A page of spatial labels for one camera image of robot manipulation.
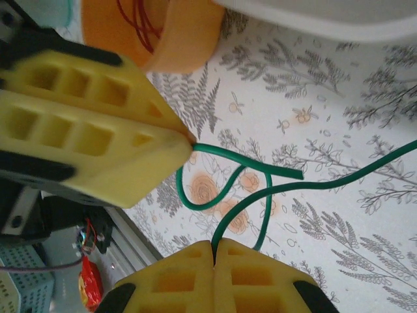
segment white container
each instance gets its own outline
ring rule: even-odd
[[[336,40],[417,38],[417,0],[214,1],[260,20]]]

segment yellow foam pad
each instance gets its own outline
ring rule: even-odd
[[[222,239],[214,268],[216,313],[311,313],[293,283],[309,275],[256,252],[236,241]]]
[[[192,147],[173,130],[1,91],[0,150],[72,165],[76,174],[62,185],[127,208],[181,167]]]
[[[124,312],[213,313],[213,255],[200,241],[118,282],[136,290]]]
[[[122,117],[195,138],[136,65],[119,67],[45,50],[0,72],[6,90]]]

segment leaf pattern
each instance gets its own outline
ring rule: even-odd
[[[324,238],[329,237],[345,249],[341,252],[332,249],[332,252],[339,258],[336,263],[350,270],[339,269],[340,273],[364,282],[384,285],[383,289],[394,296],[386,298],[389,302],[411,312],[415,310],[416,306],[413,302],[413,295],[417,294],[413,291],[417,290],[415,253],[410,251],[405,257],[398,247],[379,234],[373,234],[372,239],[361,237],[360,245],[358,245],[351,223],[343,220],[336,212],[330,215],[323,211],[320,216],[320,219],[324,221],[323,224],[315,217],[317,213],[312,205],[308,203],[303,205],[297,199],[293,199],[293,201],[293,211],[300,218],[300,226],[306,234],[318,240],[322,240],[322,238],[317,238],[317,233]],[[346,238],[346,233],[349,233],[351,239]],[[376,258],[367,257],[360,246],[372,252]],[[393,286],[393,283],[402,283],[410,288],[410,295],[388,287]]]
[[[226,9],[220,30],[221,36],[224,39],[228,39],[234,30],[236,30],[238,34],[243,33],[248,24],[248,20],[247,16],[233,10]]]
[[[59,30],[74,41],[82,40],[75,23],[81,21],[79,2],[74,21]],[[194,73],[147,76],[199,142],[302,170],[306,181],[330,181],[415,139],[415,44],[334,42],[232,10],[220,37],[211,59]],[[275,195],[280,205],[262,253],[311,275],[340,312],[417,312],[415,156],[328,192]],[[186,194],[192,198],[188,187],[203,173],[213,185],[205,185],[206,178],[193,191],[207,199],[236,166],[194,153],[184,167]],[[174,174],[126,213],[168,256],[211,239],[223,215],[263,183],[246,169],[222,203],[195,212],[181,204]],[[225,235],[253,246],[264,210],[265,200],[254,203]]]
[[[322,58],[310,50],[306,50],[304,55],[296,55],[276,38],[259,49],[259,53],[263,55],[263,60],[254,59],[246,46],[235,46],[231,53],[222,56],[220,65],[227,70],[237,69],[243,81],[254,82],[262,77],[267,91],[284,93],[287,99],[306,97],[310,85],[321,86],[344,97],[338,91],[338,85],[351,77],[331,58]],[[308,68],[307,72],[299,69],[301,65]]]
[[[208,90],[209,68],[207,64],[198,80],[193,74],[177,76],[152,73],[151,82],[185,125],[197,130],[198,138],[201,137],[206,124],[210,131],[214,132],[214,127],[218,122],[214,104],[220,79],[211,90]]]
[[[417,46],[393,46],[387,49],[385,65],[364,80],[369,91],[362,93],[365,106],[347,107],[350,128],[362,127],[380,121],[379,128],[392,128],[406,117],[410,122],[417,120]],[[414,74],[412,78],[399,77],[398,68],[406,68]]]

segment blue basket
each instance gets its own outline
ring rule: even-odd
[[[0,246],[0,260],[5,266],[44,267],[32,246],[5,248]],[[48,313],[53,292],[54,278],[51,273],[10,274],[20,294],[21,313]]]

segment orange flower pattern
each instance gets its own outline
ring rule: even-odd
[[[276,216],[280,213],[282,204],[277,198],[272,199],[271,216]]]
[[[197,152],[193,152],[190,155],[190,159],[188,160],[188,162],[190,162],[191,164],[195,165],[195,163],[197,163],[197,156],[198,156]]]
[[[236,200],[229,200],[220,202],[218,205],[218,210],[222,217],[224,217],[232,208],[237,204]],[[236,216],[227,228],[237,235],[243,234],[249,226],[249,215],[246,210],[243,210]]]
[[[200,173],[194,176],[190,186],[191,199],[195,204],[204,204],[213,200],[219,190],[211,176],[206,173]],[[215,207],[203,211],[206,214],[212,214]]]
[[[231,113],[236,113],[239,112],[241,115],[243,115],[242,110],[240,109],[241,107],[244,107],[245,105],[243,103],[240,103],[237,100],[236,94],[234,92],[232,92],[232,96],[233,96],[233,102],[230,103],[229,105],[229,111]]]
[[[240,176],[241,187],[248,192],[255,192],[259,187],[259,178],[255,173],[245,173]]]
[[[308,123],[311,118],[319,119],[319,116],[311,111],[312,108],[313,106],[310,106],[308,109],[302,108],[301,110],[293,108],[293,112],[296,113],[295,118],[300,124]]]

